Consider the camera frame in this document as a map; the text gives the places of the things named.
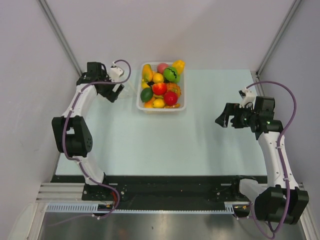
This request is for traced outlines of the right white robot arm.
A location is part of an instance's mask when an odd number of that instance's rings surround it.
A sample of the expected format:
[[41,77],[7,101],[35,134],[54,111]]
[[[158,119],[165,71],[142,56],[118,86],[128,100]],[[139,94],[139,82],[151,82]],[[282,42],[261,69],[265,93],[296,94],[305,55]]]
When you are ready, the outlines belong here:
[[252,97],[244,105],[226,103],[215,123],[223,128],[231,123],[235,129],[250,128],[262,150],[267,172],[267,186],[252,178],[243,178],[230,188],[231,196],[242,201],[247,197],[258,220],[294,225],[309,203],[309,195],[299,188],[290,169],[281,135],[283,125],[274,119],[275,99]]

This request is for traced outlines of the green striped toy melon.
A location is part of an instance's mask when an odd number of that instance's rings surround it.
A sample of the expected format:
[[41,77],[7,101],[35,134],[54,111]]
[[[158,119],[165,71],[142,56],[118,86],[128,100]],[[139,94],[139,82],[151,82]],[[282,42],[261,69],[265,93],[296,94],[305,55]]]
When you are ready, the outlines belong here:
[[179,83],[180,75],[175,67],[169,66],[163,71],[164,78],[171,83]]

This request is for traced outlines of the green toy lime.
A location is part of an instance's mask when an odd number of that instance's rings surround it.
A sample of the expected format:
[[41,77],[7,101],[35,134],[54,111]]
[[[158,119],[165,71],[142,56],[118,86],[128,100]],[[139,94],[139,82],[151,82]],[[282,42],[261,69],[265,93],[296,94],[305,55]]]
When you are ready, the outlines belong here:
[[150,101],[154,93],[151,87],[144,88],[140,93],[140,99],[143,103]]

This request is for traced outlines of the red yellow toy apple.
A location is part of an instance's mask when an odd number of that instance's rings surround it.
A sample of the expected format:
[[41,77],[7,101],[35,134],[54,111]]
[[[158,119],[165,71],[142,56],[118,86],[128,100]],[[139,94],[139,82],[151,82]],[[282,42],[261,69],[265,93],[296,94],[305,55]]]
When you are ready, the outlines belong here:
[[167,92],[167,84],[164,82],[155,83],[152,85],[152,91],[157,96],[164,95]]

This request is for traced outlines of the clear zip top bag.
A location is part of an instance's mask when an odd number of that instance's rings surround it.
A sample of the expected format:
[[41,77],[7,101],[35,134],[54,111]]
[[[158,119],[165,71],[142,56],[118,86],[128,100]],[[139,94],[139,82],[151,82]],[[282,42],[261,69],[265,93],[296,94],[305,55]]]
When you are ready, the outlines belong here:
[[127,98],[135,98],[137,96],[137,89],[135,86],[130,82],[126,82],[124,84],[124,88],[119,94],[120,99],[127,99]]

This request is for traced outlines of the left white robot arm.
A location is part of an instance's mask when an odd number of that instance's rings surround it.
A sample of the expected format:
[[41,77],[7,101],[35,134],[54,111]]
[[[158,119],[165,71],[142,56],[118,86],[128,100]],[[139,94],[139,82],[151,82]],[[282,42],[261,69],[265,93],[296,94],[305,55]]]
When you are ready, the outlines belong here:
[[100,200],[110,196],[106,175],[90,155],[93,137],[86,124],[86,115],[97,96],[111,103],[124,89],[121,77],[125,71],[114,61],[109,69],[101,62],[88,62],[87,70],[76,81],[74,97],[62,116],[51,121],[57,150],[74,162],[87,185],[94,186],[93,194]]

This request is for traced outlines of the red toy tomato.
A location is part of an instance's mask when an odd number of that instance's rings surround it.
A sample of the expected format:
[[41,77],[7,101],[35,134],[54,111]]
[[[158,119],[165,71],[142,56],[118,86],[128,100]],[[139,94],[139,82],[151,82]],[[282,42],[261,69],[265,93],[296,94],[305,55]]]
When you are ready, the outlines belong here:
[[173,91],[167,91],[163,99],[166,105],[173,106],[178,102],[178,95]]

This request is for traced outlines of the orange yellow toy mango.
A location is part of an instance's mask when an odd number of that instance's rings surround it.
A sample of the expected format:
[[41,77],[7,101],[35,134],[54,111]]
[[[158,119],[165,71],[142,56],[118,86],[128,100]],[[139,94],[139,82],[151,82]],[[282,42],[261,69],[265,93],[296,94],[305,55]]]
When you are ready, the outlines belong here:
[[142,79],[148,83],[153,80],[153,75],[154,75],[154,73],[153,73],[151,65],[145,64],[142,67],[142,72],[141,72]]

